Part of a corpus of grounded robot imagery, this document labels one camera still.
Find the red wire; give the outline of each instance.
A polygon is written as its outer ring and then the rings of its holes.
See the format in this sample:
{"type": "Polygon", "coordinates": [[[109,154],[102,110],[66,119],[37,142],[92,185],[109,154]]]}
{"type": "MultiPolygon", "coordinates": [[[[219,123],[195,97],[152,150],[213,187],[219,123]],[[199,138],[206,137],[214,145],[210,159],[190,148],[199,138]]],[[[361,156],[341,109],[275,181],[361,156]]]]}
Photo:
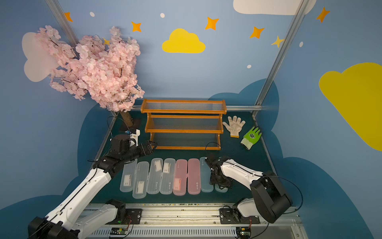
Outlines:
{"type": "Polygon", "coordinates": [[[130,221],[129,221],[129,225],[127,226],[127,228],[126,228],[126,231],[128,231],[129,230],[129,227],[130,227],[130,223],[131,223],[131,221],[133,220],[132,218],[131,218],[131,216],[130,215],[128,215],[127,216],[127,218],[130,218],[130,221]]]}

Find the white cloud decal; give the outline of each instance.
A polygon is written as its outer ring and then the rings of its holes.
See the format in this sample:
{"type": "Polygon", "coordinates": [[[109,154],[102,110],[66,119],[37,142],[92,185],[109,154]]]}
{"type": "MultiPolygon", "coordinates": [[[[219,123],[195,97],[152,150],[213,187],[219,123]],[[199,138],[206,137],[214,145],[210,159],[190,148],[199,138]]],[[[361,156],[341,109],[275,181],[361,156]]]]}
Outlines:
{"type": "Polygon", "coordinates": [[[39,82],[49,75],[52,68],[59,65],[57,60],[39,45],[35,35],[36,33],[26,33],[23,36],[23,52],[27,58],[24,72],[31,81],[39,82]]]}
{"type": "MultiPolygon", "coordinates": [[[[310,0],[305,14],[312,10],[316,0],[310,0]]],[[[233,0],[233,8],[243,14],[294,15],[300,0],[233,0]]]]}

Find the glove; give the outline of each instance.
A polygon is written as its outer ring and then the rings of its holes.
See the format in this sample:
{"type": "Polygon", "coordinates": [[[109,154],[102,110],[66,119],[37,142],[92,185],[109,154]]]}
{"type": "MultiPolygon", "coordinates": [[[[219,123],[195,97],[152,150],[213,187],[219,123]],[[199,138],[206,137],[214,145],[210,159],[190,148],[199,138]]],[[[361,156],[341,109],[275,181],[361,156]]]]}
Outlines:
{"type": "Polygon", "coordinates": [[[243,120],[242,122],[241,118],[237,117],[236,115],[231,118],[231,116],[228,116],[228,122],[230,125],[228,125],[226,122],[223,122],[223,125],[227,128],[227,130],[231,133],[231,137],[233,138],[238,138],[239,137],[239,132],[241,131],[241,128],[245,124],[245,121],[243,120]]]}
{"type": "Polygon", "coordinates": [[[252,147],[252,145],[254,145],[255,143],[257,143],[257,141],[259,141],[260,137],[261,137],[261,133],[260,133],[260,130],[259,128],[257,127],[255,130],[253,130],[255,127],[252,127],[252,129],[250,129],[250,131],[248,131],[248,133],[246,133],[244,135],[244,138],[242,139],[242,141],[240,142],[241,144],[243,144],[245,147],[247,147],[248,150],[250,150],[250,148],[252,147]]]}

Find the green glove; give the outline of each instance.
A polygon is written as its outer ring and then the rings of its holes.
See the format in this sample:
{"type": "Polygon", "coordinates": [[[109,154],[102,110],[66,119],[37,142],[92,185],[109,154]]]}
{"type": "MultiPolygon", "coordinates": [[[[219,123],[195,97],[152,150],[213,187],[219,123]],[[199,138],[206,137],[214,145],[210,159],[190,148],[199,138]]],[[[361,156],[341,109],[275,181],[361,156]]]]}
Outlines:
{"type": "Polygon", "coordinates": [[[244,138],[241,141],[241,144],[243,144],[245,147],[247,147],[248,150],[250,150],[252,145],[257,143],[257,141],[259,141],[259,139],[261,137],[261,133],[260,133],[259,128],[257,127],[257,128],[255,128],[255,130],[253,130],[254,128],[255,127],[250,129],[250,131],[248,131],[248,133],[246,133],[244,135],[244,138]]]}

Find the white cotton glove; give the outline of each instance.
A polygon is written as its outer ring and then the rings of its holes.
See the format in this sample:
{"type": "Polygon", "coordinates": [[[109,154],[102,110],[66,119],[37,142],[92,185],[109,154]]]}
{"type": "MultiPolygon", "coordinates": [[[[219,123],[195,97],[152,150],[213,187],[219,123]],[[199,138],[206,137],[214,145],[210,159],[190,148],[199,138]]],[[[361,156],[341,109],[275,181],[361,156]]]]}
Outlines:
{"type": "Polygon", "coordinates": [[[231,116],[228,116],[228,122],[230,125],[228,125],[226,122],[223,122],[223,125],[227,128],[227,130],[231,133],[231,137],[238,138],[239,132],[241,131],[241,128],[245,124],[245,121],[241,121],[241,118],[237,117],[236,115],[231,118],[231,116]]]}

